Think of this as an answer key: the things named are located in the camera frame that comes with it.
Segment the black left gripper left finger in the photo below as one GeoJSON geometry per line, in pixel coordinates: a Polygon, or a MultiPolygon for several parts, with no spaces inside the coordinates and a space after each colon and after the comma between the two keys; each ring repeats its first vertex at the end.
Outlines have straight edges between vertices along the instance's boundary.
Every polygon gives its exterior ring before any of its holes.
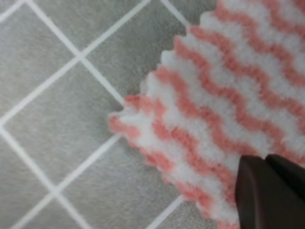
{"type": "Polygon", "coordinates": [[[242,229],[303,229],[305,207],[268,208],[265,198],[267,165],[257,156],[242,156],[235,186],[235,201],[242,229]]]}

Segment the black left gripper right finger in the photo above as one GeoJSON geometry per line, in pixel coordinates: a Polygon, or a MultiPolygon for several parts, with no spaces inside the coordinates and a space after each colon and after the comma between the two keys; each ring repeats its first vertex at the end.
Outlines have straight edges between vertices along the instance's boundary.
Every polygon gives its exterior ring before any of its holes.
{"type": "Polygon", "coordinates": [[[265,206],[268,208],[303,208],[305,206],[305,169],[275,154],[265,160],[265,206]]]}

